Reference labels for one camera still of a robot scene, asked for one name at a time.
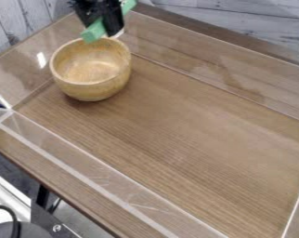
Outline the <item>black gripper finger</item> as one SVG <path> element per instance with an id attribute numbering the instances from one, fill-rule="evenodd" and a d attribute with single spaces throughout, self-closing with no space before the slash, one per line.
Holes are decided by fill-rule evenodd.
<path id="1" fill-rule="evenodd" d="M 85 27 L 89 27 L 98 19 L 99 13 L 95 6 L 74 6 L 75 14 Z"/>
<path id="2" fill-rule="evenodd" d="M 102 13 L 102 23 L 109 37 L 114 36 L 123 28 L 121 6 L 106 5 Z"/>

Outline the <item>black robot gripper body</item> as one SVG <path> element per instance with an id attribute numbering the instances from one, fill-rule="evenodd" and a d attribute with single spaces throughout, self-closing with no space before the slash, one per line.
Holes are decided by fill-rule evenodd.
<path id="1" fill-rule="evenodd" d="M 70 7 L 89 8 L 115 8 L 121 7 L 118 0 L 67 0 Z"/>

